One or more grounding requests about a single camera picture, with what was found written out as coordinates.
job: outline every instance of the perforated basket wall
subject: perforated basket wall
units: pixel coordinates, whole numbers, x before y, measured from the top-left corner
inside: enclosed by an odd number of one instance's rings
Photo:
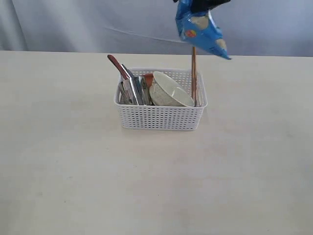
[[[165,70],[165,69],[131,69],[135,76],[160,71],[175,81],[191,95],[190,70]],[[148,130],[176,130],[192,131],[197,129],[203,110],[207,106],[206,93],[203,79],[198,73],[199,100],[197,107],[167,107],[167,106],[138,106],[120,103],[120,92],[114,97],[118,107],[122,126],[127,129]]]

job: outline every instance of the white table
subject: white table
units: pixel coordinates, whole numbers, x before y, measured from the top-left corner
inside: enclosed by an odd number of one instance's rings
[[[1,51],[0,234],[313,234],[313,58],[198,66],[198,130],[136,131],[121,128],[105,54]]]

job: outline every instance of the gray curtain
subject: gray curtain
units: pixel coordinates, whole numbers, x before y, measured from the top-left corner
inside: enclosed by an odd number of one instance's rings
[[[190,54],[172,0],[0,0],[8,50]],[[233,55],[313,56],[313,0],[232,0],[213,11]]]

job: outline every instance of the blue plastic bag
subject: blue plastic bag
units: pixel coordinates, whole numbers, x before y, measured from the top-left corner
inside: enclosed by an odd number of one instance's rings
[[[176,14],[179,37],[195,47],[230,60],[223,35],[213,21],[210,10],[192,13],[193,0],[180,0]]]

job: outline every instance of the white bowl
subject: white bowl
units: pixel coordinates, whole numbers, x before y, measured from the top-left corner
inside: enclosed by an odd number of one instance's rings
[[[162,72],[153,73],[150,96],[157,106],[194,107],[191,96],[175,80]]]

